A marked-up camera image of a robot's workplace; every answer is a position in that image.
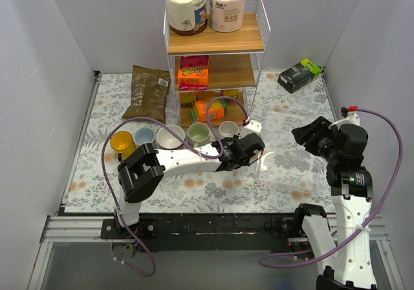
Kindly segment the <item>grey mug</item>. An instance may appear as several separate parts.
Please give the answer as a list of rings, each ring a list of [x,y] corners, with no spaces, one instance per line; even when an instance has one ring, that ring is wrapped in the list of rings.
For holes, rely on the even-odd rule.
[[[137,147],[143,144],[152,144],[155,141],[155,132],[149,127],[139,128],[133,135],[133,140]]]

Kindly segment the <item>pale green mug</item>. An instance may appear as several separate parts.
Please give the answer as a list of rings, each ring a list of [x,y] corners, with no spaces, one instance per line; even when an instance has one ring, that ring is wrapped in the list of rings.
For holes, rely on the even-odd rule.
[[[194,148],[210,143],[210,129],[206,124],[197,122],[188,128],[189,143]]]

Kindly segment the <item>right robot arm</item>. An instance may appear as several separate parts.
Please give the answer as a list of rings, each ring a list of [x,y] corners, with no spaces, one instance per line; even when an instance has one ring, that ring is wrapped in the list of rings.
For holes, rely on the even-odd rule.
[[[326,179],[336,211],[336,235],[331,236],[322,207],[301,204],[296,209],[293,230],[308,236],[319,258],[317,289],[377,289],[369,250],[369,217],[373,198],[371,174],[362,166],[367,131],[358,117],[332,123],[318,117],[292,130],[295,141],[327,163]]]

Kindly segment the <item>yellow mug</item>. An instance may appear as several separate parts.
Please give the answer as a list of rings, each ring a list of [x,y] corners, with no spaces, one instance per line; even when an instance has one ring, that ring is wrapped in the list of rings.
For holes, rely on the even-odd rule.
[[[121,155],[122,160],[126,160],[136,150],[133,136],[127,131],[115,133],[111,137],[110,145],[115,152]]]

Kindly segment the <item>dark red mug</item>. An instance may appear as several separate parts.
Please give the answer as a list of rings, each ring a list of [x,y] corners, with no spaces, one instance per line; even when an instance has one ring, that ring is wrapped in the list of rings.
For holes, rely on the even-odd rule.
[[[178,125],[167,125],[167,127],[174,132],[181,140],[185,140],[185,132],[184,130]],[[164,150],[174,150],[182,146],[182,142],[174,137],[168,130],[165,128],[160,128],[156,142],[158,146]]]

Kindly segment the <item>white speckled mug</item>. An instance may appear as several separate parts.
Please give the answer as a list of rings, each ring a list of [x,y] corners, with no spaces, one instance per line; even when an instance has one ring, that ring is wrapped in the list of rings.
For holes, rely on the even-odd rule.
[[[224,121],[219,126],[219,138],[231,138],[239,134],[239,126],[232,121]]]

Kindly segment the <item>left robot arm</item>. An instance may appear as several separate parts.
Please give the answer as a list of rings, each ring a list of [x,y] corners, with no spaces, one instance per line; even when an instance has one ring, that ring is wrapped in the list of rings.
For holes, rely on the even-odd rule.
[[[250,133],[205,144],[191,150],[155,149],[144,144],[118,165],[121,199],[116,208],[115,230],[123,238],[138,229],[141,202],[150,198],[163,179],[193,172],[232,171],[250,166],[262,154],[265,143]]]

